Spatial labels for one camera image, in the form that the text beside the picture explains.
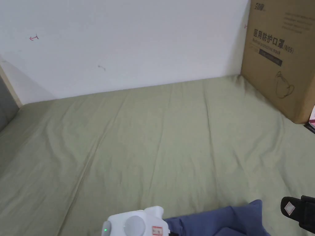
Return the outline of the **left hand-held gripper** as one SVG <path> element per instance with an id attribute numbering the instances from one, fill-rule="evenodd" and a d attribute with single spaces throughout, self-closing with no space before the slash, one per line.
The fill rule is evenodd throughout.
<path id="1" fill-rule="evenodd" d="M 111 215 L 103 223 L 103 236 L 175 236 L 162 219 L 160 206 Z"/>

